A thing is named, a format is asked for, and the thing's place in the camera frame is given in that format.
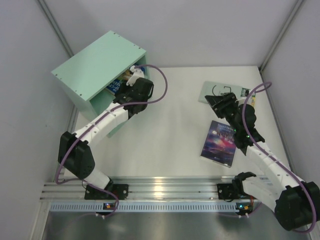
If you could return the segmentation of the blue 91-Storey Treehouse book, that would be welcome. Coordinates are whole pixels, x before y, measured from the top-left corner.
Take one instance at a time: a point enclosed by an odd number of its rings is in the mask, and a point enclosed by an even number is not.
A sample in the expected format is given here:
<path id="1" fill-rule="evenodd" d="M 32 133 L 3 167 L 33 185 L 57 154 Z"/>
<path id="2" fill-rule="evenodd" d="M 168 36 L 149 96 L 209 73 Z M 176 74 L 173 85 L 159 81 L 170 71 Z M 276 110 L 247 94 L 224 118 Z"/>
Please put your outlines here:
<path id="1" fill-rule="evenodd" d="M 109 85 L 107 85 L 105 90 L 114 96 L 120 89 L 121 84 L 123 82 L 127 82 L 132 75 L 133 72 L 130 69 L 127 69 L 118 78 L 116 78 Z"/>

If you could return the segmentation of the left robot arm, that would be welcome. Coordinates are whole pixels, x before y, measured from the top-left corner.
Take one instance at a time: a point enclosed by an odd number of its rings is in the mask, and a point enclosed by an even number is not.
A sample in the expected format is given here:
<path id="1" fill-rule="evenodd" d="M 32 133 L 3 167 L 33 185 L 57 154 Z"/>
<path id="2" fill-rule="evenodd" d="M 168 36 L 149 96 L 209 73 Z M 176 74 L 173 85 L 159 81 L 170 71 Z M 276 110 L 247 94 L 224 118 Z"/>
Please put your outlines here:
<path id="1" fill-rule="evenodd" d="M 61 136 L 58 162 L 77 179 L 110 191 L 113 181 L 96 166 L 92 148 L 122 123 L 144 111 L 153 88 L 154 83 L 142 77 L 133 86 L 122 83 L 115 99 L 98 117 L 74 133 L 66 131 Z"/>

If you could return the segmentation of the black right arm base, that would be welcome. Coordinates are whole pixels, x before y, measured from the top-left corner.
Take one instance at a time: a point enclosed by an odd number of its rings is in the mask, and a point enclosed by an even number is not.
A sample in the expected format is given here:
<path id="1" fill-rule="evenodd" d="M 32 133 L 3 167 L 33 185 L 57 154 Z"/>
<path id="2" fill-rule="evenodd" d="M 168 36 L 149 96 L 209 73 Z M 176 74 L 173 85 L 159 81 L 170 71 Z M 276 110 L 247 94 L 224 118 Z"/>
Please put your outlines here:
<path id="1" fill-rule="evenodd" d="M 232 202 L 233 200 L 249 200 L 249 195 L 240 195 L 236 193 L 234 186 L 231 183 L 218 183 L 217 194 L 219 200 Z"/>

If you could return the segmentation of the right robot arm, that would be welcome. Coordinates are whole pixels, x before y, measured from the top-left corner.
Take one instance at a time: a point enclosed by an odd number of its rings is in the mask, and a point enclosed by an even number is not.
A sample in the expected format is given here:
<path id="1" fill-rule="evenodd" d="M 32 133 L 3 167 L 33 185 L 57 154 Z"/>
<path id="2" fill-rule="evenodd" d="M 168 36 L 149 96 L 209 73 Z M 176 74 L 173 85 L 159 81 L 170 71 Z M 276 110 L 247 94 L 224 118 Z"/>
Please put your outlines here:
<path id="1" fill-rule="evenodd" d="M 295 175 L 272 153 L 256 129 L 254 107 L 245 105 L 245 100 L 237 99 L 232 92 L 206 95 L 205 99 L 216 116 L 225 119 L 233 129 L 235 146 L 271 182 L 268 185 L 252 172 L 241 172 L 232 179 L 234 193 L 262 202 L 287 231 L 306 225 L 314 228 L 320 220 L 320 188 Z"/>

